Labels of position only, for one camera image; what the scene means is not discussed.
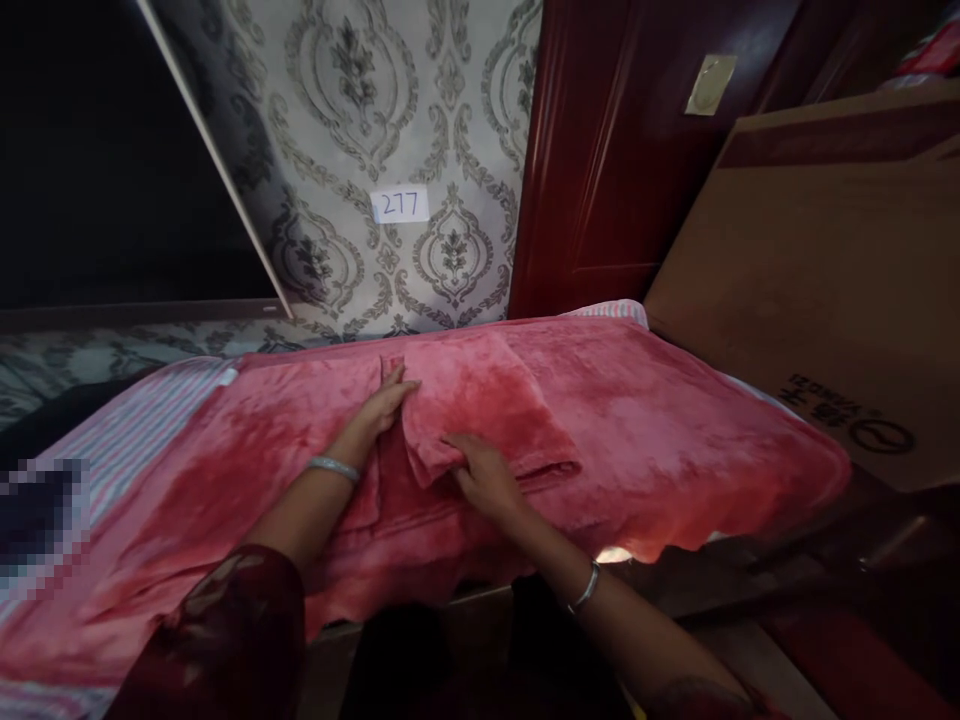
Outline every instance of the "damask wallpaper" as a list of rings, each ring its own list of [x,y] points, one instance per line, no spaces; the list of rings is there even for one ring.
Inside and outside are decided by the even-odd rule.
[[[0,428],[72,385],[506,314],[542,0],[154,0],[294,321],[0,338]],[[368,192],[428,186],[428,223]]]

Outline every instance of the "bangle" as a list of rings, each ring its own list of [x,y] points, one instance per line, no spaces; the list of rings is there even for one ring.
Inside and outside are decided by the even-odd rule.
[[[360,473],[357,472],[356,468],[352,468],[349,465],[344,465],[339,460],[334,460],[333,458],[324,456],[310,458],[310,462],[307,463],[307,467],[315,467],[320,468],[321,470],[330,470],[338,473],[343,475],[354,485],[360,482]]]
[[[590,575],[590,582],[587,583],[587,589],[583,591],[583,595],[581,595],[580,599],[573,605],[567,605],[567,610],[570,611],[571,615],[576,615],[580,612],[580,608],[590,599],[593,591],[597,589],[597,578],[600,577],[600,565],[596,560],[593,560],[590,564],[593,566],[593,572]]]

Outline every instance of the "dark red door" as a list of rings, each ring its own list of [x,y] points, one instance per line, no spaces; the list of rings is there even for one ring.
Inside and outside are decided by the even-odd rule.
[[[855,0],[546,0],[510,317],[641,299],[737,117],[799,104]],[[735,55],[716,115],[684,109]]]

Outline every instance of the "hand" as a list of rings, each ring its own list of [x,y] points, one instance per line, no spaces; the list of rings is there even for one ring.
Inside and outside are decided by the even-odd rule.
[[[473,507],[501,529],[530,509],[503,455],[476,435],[446,435],[443,441],[463,453],[469,469],[454,477]]]
[[[420,387],[419,380],[401,382],[404,370],[401,364],[384,379],[324,455],[358,469],[366,465],[377,436],[393,426],[404,399]]]
[[[355,420],[368,425],[374,434],[386,432],[397,420],[398,410],[404,399],[420,387],[419,380],[403,380],[403,371],[406,367],[401,363],[394,368],[383,381],[383,385],[360,408]]]

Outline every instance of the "sleeve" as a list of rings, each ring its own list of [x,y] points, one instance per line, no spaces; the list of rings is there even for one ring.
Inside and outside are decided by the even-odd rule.
[[[644,710],[649,720],[789,720],[760,692],[742,680],[750,701],[702,678],[670,683]]]
[[[237,548],[162,618],[107,718],[292,717],[303,595],[287,557]]]

